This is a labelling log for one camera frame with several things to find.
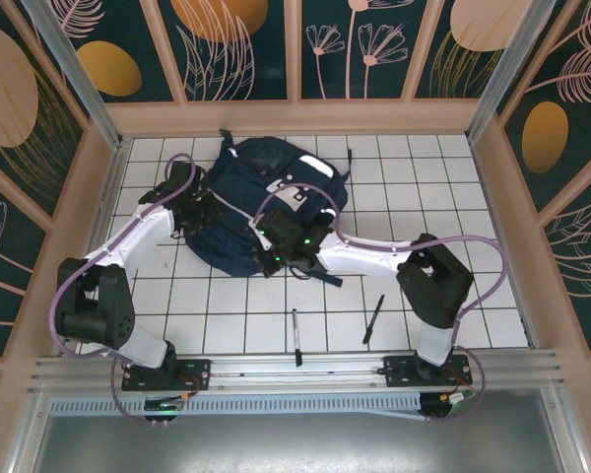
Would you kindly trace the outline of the navy blue backpack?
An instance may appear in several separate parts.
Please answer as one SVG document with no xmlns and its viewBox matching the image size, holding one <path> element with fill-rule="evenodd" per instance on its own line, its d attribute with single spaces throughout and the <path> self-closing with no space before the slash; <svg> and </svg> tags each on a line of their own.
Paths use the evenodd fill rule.
<svg viewBox="0 0 591 473">
<path fill-rule="evenodd" d="M 222 136 L 220 154 L 206 175 L 222 216 L 207 229 L 183 237 L 207 264 L 247 278 L 263 274 L 253 258 L 260 243 L 248 222 L 280 209 L 297 223 L 330 227 L 348 202 L 350 174 L 283 139 L 235 143 L 228 131 Z M 299 279 L 315 278 L 336 287 L 343 283 L 336 276 L 311 277 L 290 269 Z"/>
</svg>

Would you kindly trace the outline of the black and white marker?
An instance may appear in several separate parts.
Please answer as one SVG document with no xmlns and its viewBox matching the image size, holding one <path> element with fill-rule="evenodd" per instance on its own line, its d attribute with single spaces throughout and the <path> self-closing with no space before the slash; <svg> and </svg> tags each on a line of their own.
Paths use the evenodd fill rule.
<svg viewBox="0 0 591 473">
<path fill-rule="evenodd" d="M 302 360 L 302 351 L 301 351 L 301 346 L 300 346 L 298 313 L 297 313 L 296 308 L 293 308 L 293 310 L 292 310 L 292 324 L 293 324 L 293 332 L 294 332 L 295 366 L 297 368 L 299 368 L 302 366 L 303 360 Z"/>
</svg>

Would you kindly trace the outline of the black pen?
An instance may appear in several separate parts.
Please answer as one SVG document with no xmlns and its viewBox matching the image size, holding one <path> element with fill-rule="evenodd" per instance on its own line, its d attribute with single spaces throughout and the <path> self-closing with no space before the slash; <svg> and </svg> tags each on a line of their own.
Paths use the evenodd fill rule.
<svg viewBox="0 0 591 473">
<path fill-rule="evenodd" d="M 371 315 L 370 318 L 370 322 L 368 323 L 363 339 L 362 339 L 362 343 L 364 345 L 367 345 L 371 339 L 372 333 L 373 333 L 373 329 L 374 329 L 374 325 L 376 323 L 377 317 L 380 314 L 380 310 L 382 308 L 383 302 L 385 300 L 385 295 L 381 295 L 377 301 L 377 304 L 375 306 L 375 309 Z"/>
</svg>

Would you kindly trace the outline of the small controller board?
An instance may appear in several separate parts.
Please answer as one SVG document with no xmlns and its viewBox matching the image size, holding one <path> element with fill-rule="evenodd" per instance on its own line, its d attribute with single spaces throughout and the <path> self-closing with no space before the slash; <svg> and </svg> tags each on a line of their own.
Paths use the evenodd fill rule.
<svg viewBox="0 0 591 473">
<path fill-rule="evenodd" d="M 147 399 L 143 407 L 144 419 L 153 427 L 167 427 L 178 417 L 183 407 L 184 401 L 181 398 Z"/>
<path fill-rule="evenodd" d="M 419 414 L 428 421 L 442 422 L 464 415 L 471 409 L 474 400 L 475 395 L 470 390 L 455 393 L 422 393 Z"/>
</svg>

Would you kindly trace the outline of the grey metal sheet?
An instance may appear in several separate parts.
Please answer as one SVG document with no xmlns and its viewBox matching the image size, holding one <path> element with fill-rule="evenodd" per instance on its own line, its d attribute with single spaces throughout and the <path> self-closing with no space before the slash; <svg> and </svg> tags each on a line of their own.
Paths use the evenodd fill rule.
<svg viewBox="0 0 591 473">
<path fill-rule="evenodd" d="M 442 422 L 374 413 L 183 416 L 150 428 L 36 399 L 8 473 L 591 473 L 544 389 L 489 392 Z"/>
</svg>

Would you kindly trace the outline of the aluminium side rail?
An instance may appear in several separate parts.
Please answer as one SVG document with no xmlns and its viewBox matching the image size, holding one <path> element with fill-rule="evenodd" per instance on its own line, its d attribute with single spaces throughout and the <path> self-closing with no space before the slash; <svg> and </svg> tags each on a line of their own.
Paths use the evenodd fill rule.
<svg viewBox="0 0 591 473">
<path fill-rule="evenodd" d="M 100 179 L 96 206 L 86 233 L 87 238 L 83 245 L 83 251 L 86 253 L 107 240 L 132 143 L 132 139 L 120 137 L 117 147 L 110 150 L 103 177 Z"/>
<path fill-rule="evenodd" d="M 529 198 L 512 153 L 504 142 L 483 138 L 472 148 L 494 239 L 502 248 L 487 249 L 486 256 L 474 252 L 473 268 L 479 273 L 481 306 L 495 348 L 537 349 L 540 347 L 533 318 L 526 302 L 520 271 L 525 245 L 531 241 Z"/>
</svg>

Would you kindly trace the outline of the aluminium mounting rail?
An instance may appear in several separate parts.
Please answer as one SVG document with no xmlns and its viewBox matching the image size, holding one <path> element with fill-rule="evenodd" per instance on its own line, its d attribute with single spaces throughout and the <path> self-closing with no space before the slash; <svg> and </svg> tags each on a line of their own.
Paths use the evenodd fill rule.
<svg viewBox="0 0 591 473">
<path fill-rule="evenodd" d="M 561 385 L 566 381 L 558 355 L 551 350 L 480 349 L 470 360 L 474 386 L 479 369 L 488 389 L 519 389 Z M 366 392 L 386 387 L 383 353 L 347 352 L 308 354 L 296 366 L 293 354 L 214 355 L 209 376 L 210 393 Z M 110 360 L 42 358 L 34 362 L 25 380 L 28 394 L 107 394 Z"/>
</svg>

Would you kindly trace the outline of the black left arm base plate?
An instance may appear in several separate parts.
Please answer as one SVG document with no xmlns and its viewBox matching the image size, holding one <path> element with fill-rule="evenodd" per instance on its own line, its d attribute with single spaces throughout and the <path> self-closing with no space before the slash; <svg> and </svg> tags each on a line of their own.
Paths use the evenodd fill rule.
<svg viewBox="0 0 591 473">
<path fill-rule="evenodd" d="M 123 369 L 124 392 L 200 391 L 209 387 L 211 361 L 165 359 L 156 369 L 132 366 Z"/>
</svg>

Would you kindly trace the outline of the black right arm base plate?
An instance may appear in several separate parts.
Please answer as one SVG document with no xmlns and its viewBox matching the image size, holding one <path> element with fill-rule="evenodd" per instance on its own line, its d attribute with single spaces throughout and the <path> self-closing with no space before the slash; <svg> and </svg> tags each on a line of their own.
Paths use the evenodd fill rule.
<svg viewBox="0 0 591 473">
<path fill-rule="evenodd" d="M 465 355 L 451 355 L 442 366 L 432 365 L 417 355 L 389 356 L 377 370 L 388 387 L 454 386 L 458 382 L 472 384 L 469 360 Z"/>
</svg>

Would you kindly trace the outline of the aluminium frame post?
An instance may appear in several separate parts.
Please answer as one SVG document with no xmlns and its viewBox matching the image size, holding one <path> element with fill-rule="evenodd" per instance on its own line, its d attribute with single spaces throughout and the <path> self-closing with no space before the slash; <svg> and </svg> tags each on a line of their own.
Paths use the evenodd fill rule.
<svg viewBox="0 0 591 473">
<path fill-rule="evenodd" d="M 61 30 L 51 6 L 46 0 L 21 1 L 105 141 L 114 151 L 119 150 L 123 145 L 122 134 L 113 123 L 105 103 L 88 77 L 73 44 Z"/>
<path fill-rule="evenodd" d="M 466 128 L 465 133 L 472 149 L 482 138 L 498 104 L 551 16 L 555 4 L 556 0 L 532 0 L 527 7 L 512 39 L 501 54 Z"/>
</svg>

